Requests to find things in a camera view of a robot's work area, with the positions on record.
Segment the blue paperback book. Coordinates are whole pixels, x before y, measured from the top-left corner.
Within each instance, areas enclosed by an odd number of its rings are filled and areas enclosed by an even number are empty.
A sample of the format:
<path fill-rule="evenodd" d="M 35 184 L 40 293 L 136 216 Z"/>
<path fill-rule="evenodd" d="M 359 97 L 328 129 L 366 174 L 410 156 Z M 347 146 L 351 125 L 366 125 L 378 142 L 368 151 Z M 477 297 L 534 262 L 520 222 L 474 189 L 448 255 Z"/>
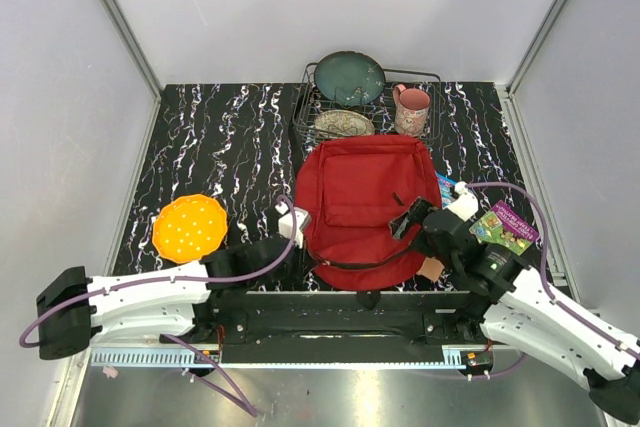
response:
<path fill-rule="evenodd" d="M 445 208 L 453 203 L 457 198 L 457 194 L 455 192 L 456 182 L 439 173 L 437 173 L 437 180 L 441 195 L 442 207 Z"/>

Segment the red backpack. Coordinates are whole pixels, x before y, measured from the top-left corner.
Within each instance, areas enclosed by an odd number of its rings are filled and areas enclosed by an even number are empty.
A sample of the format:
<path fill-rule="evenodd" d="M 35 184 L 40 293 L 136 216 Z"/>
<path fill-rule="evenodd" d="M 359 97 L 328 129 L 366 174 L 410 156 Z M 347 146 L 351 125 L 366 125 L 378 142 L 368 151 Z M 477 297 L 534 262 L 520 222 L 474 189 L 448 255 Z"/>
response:
<path fill-rule="evenodd" d="M 296 207 L 311 220 L 304 230 L 314 272 L 347 291 L 400 284 L 421 268 L 412 249 L 420 228 L 397 240 L 391 222 L 423 199 L 441 207 L 428 148 L 404 135 L 367 135 L 325 141 L 307 157 L 295 182 Z"/>

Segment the purple treehouse book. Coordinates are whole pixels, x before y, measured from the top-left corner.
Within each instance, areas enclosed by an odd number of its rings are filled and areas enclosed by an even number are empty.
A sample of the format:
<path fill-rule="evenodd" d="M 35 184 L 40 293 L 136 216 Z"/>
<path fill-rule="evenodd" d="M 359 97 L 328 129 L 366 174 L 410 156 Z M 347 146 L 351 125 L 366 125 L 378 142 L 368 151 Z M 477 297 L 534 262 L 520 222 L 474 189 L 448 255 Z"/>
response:
<path fill-rule="evenodd" d="M 501 245 L 517 255 L 522 255 L 540 237 L 504 201 L 497 202 L 480 217 L 470 227 L 470 233 L 480 242 Z"/>

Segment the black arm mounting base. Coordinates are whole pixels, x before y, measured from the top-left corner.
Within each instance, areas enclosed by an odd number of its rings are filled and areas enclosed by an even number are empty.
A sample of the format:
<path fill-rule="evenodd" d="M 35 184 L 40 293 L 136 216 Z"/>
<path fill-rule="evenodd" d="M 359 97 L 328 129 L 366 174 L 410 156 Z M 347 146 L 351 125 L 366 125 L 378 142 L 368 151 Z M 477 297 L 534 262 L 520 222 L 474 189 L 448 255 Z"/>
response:
<path fill-rule="evenodd" d="M 195 304 L 191 343 L 384 336 L 429 345 L 483 345 L 483 301 L 468 292 L 251 292 L 218 290 Z"/>

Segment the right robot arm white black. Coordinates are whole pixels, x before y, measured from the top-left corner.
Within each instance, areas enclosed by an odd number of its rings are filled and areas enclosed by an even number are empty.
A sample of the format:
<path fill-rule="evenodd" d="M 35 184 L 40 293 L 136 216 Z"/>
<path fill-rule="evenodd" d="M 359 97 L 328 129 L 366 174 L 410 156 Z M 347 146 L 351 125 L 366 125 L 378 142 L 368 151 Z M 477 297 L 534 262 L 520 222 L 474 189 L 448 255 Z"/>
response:
<path fill-rule="evenodd" d="M 514 347 L 572 379 L 609 416 L 638 424 L 638 337 L 583 308 L 507 247 L 477 240 L 470 232 L 477 210 L 474 199 L 439 209 L 419 198 L 389 224 L 394 239 L 439 260 L 469 292 L 453 321 L 457 337 Z"/>

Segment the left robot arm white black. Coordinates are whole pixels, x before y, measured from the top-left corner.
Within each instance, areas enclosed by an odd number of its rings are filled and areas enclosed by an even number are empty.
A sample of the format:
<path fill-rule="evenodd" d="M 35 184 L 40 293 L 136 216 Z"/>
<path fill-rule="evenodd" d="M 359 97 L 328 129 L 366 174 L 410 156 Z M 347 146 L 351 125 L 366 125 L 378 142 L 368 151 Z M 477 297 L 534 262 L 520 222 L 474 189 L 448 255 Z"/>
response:
<path fill-rule="evenodd" d="M 174 335 L 206 342 L 216 329 L 208 302 L 287 276 L 299 247 L 275 235 L 142 274 L 89 276 L 82 266 L 68 268 L 36 298 L 34 346 L 41 359 L 59 360 L 113 341 Z"/>

